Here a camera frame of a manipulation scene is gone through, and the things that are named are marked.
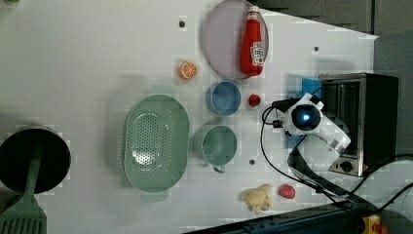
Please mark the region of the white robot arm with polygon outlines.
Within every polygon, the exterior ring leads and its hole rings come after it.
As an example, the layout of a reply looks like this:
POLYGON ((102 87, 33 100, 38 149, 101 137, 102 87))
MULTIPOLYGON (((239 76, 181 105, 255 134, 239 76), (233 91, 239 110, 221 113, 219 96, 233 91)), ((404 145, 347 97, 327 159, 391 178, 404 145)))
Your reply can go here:
POLYGON ((352 142, 321 112, 321 100, 306 93, 301 98, 274 101, 272 106, 281 112, 280 121, 288 136, 303 136, 287 158, 294 175, 304 183, 314 185, 319 192, 344 198, 363 210, 376 211, 377 207, 370 202, 319 175, 327 172, 352 142))

